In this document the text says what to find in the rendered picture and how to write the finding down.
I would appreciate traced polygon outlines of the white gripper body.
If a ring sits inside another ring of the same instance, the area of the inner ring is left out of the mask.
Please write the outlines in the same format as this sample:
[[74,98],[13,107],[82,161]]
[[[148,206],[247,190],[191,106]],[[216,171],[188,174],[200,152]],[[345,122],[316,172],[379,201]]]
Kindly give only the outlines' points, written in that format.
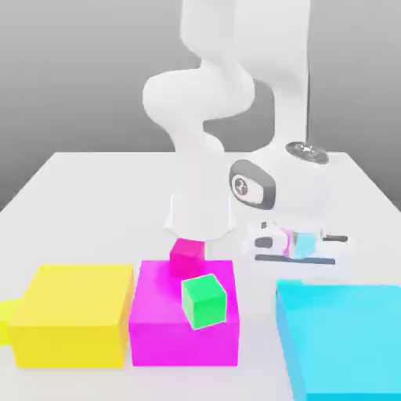
[[336,258],[290,258],[284,255],[255,254],[249,270],[265,275],[339,275],[342,264]]

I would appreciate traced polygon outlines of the small green cube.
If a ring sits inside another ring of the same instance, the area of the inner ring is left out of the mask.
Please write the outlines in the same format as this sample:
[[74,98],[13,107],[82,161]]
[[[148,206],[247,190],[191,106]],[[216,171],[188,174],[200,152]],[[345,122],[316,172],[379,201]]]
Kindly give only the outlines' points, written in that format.
[[183,280],[181,299],[194,331],[226,321],[227,294],[213,273]]

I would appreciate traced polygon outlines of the small red cube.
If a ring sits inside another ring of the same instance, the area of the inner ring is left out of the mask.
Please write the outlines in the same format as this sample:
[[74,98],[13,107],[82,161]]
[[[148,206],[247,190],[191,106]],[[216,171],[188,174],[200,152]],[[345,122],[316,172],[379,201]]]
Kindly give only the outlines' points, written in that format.
[[205,243],[178,238],[170,251],[170,272],[181,278],[195,277],[204,266]]

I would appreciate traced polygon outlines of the small yellow cube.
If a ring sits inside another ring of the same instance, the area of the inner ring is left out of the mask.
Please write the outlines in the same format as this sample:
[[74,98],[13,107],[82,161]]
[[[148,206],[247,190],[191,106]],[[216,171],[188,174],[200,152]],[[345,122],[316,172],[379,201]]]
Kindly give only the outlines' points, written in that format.
[[6,327],[18,303],[19,299],[0,301],[0,346],[9,344]]

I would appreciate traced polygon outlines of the large cyan box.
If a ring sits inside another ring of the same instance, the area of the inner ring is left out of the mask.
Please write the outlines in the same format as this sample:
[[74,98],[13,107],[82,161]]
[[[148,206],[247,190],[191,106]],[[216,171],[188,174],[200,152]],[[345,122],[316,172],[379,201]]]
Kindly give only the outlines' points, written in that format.
[[276,284],[294,401],[401,401],[401,287]]

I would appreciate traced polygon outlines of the large magenta box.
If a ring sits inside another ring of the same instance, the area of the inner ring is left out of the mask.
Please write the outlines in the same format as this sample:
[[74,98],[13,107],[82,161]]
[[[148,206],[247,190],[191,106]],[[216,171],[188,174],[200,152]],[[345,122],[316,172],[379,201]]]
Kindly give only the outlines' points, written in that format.
[[182,281],[170,274],[169,262],[142,262],[128,320],[133,365],[231,367],[238,364],[240,316],[233,263],[208,260],[202,273],[214,274],[225,290],[226,320],[194,330],[182,310]]

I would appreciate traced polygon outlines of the large yellow box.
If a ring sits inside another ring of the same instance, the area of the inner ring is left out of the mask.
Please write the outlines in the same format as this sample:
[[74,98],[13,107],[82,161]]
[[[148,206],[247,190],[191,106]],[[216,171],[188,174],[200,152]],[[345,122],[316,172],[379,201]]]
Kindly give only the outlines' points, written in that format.
[[19,368],[121,368],[134,295],[131,265],[42,265],[7,333]]

